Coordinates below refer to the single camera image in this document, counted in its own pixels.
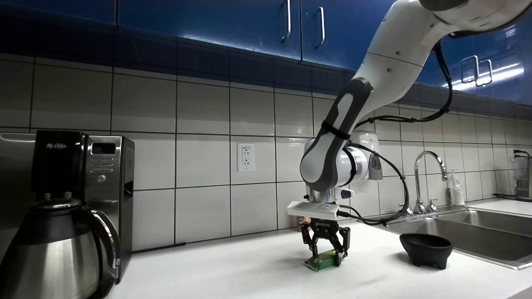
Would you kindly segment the chrome tap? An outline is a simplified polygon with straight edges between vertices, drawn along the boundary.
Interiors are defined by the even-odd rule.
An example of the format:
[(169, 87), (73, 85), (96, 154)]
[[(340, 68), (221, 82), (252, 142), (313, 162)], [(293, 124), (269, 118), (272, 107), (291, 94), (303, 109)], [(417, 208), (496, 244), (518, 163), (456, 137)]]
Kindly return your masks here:
[(415, 203), (416, 204), (415, 204), (413, 210), (409, 206), (407, 206), (406, 207), (406, 212), (404, 212), (403, 217), (412, 216), (414, 214), (424, 215), (424, 214), (434, 213), (434, 212), (438, 211), (437, 206), (435, 206), (435, 204), (433, 204), (433, 203), (429, 203), (428, 204), (428, 208), (427, 208), (424, 205), (424, 201), (421, 198), (421, 189), (420, 189), (420, 180), (419, 180), (420, 179), (420, 177), (419, 177), (419, 163), (420, 163), (420, 160), (426, 155), (429, 155), (429, 156), (433, 157), (437, 161), (437, 163), (439, 165), (439, 168), (440, 168), (441, 180), (442, 181), (447, 181), (448, 180), (446, 165), (445, 165), (444, 161), (441, 159), (441, 157), (438, 156), (433, 151), (423, 151), (423, 152), (421, 152), (418, 155), (418, 157), (416, 158), (415, 163), (414, 163), (414, 181), (415, 181), (415, 188), (416, 188), (416, 202)]

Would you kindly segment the white wall socket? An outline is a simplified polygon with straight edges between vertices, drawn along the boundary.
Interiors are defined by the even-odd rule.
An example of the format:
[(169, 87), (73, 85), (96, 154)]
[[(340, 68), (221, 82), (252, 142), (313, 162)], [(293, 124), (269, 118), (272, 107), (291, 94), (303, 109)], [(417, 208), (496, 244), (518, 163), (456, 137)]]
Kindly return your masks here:
[(255, 171), (255, 147), (253, 143), (237, 143), (237, 171)]

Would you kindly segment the blue wall cabinet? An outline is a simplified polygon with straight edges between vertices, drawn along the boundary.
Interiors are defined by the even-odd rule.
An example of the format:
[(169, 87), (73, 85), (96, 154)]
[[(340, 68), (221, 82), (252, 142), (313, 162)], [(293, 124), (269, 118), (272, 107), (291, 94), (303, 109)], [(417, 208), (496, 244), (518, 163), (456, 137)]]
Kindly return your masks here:
[(0, 0), (0, 53), (272, 82), (250, 54), (355, 70), (394, 0)]

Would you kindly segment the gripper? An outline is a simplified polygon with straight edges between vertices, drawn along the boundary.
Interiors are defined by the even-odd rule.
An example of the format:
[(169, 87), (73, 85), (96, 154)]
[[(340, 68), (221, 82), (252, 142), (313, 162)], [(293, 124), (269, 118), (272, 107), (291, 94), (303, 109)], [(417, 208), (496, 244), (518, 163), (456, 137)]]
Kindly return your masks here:
[(311, 219), (310, 225), (301, 225), (304, 244), (312, 251), (312, 257), (318, 257), (318, 239), (330, 240), (338, 254), (348, 255), (351, 246), (351, 229), (340, 227), (336, 220)]

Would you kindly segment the blue cabinet door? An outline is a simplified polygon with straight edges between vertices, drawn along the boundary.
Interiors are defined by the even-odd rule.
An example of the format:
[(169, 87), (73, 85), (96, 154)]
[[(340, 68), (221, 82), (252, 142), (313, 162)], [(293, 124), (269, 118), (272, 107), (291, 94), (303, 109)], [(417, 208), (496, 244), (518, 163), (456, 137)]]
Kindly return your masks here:
[(118, 0), (0, 0), (0, 13), (115, 25), (117, 3)]
[[(444, 37), (441, 50), (455, 91), (532, 105), (532, 12), (499, 32)], [(492, 83), (482, 87), (461, 83), (460, 61), (472, 55), (492, 61)]]
[(281, 43), (283, 0), (118, 0), (118, 27), (299, 61), (300, 1), (291, 0), (291, 35)]
[[(302, 63), (357, 70), (395, 0), (300, 0)], [(313, 49), (313, 15), (324, 8), (325, 42)]]

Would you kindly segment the steel sink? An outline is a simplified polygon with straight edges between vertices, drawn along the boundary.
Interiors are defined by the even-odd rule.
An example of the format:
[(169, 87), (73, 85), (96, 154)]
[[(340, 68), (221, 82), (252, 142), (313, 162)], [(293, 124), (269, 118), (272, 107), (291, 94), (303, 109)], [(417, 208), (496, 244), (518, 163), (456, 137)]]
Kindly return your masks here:
[(532, 267), (532, 216), (451, 206), (395, 220), (383, 229), (444, 237), (456, 252), (513, 270)]

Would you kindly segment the black and steel coffee maker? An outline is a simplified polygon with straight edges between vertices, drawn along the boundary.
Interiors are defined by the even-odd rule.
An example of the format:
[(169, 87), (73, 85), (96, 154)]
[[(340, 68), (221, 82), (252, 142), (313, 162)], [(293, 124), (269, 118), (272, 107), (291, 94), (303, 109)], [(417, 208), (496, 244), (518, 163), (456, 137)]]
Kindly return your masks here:
[(90, 299), (108, 299), (131, 260), (135, 144), (123, 136), (82, 131), (0, 133), (0, 263), (31, 206), (66, 193), (104, 212), (121, 241), (121, 264), (103, 262)]

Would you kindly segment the steel coffee carafe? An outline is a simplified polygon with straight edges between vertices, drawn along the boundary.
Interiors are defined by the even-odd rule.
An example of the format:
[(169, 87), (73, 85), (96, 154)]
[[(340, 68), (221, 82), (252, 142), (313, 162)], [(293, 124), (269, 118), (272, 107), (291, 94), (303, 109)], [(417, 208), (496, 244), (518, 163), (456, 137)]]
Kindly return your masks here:
[(70, 193), (34, 203), (0, 263), (0, 299), (90, 299), (121, 264), (109, 217)]

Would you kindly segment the green chocolate bar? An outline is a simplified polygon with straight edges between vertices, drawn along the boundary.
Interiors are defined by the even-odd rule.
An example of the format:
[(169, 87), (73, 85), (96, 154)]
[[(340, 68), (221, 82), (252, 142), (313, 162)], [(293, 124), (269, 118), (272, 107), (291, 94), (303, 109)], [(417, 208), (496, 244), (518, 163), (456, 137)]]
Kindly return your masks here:
[(346, 257), (347, 252), (338, 253), (336, 250), (327, 250), (318, 254), (317, 257), (309, 258), (304, 263), (308, 269), (318, 272), (329, 267), (339, 267)]

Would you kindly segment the clear soap bottle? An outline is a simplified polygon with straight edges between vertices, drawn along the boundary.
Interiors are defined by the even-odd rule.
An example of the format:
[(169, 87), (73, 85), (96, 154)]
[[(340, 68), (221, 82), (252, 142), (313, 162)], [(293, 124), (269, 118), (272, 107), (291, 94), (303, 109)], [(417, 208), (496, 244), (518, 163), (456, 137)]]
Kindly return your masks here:
[(456, 176), (456, 169), (452, 169), (448, 179), (448, 191), (451, 206), (465, 206), (465, 195), (462, 184)]

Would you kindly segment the white wall soap dispenser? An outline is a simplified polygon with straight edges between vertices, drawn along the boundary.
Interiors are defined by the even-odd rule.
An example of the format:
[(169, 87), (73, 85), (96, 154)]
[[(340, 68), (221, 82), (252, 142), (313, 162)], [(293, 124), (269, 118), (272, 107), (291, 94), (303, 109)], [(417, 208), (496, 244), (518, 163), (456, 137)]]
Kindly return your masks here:
[[(378, 136), (370, 131), (353, 131), (351, 142), (363, 145), (375, 152), (380, 152)], [(362, 163), (361, 175), (363, 178), (380, 181), (383, 178), (383, 166), (385, 162), (374, 153), (364, 149), (354, 148), (355, 161)]]

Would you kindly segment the black bowl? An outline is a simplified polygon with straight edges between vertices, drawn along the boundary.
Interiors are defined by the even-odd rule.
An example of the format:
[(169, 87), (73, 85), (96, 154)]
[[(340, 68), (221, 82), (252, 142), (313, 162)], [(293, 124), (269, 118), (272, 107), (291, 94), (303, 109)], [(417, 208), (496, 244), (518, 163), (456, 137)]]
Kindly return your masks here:
[(417, 267), (445, 270), (447, 259), (454, 248), (446, 238), (428, 233), (402, 233), (399, 240), (410, 261)]

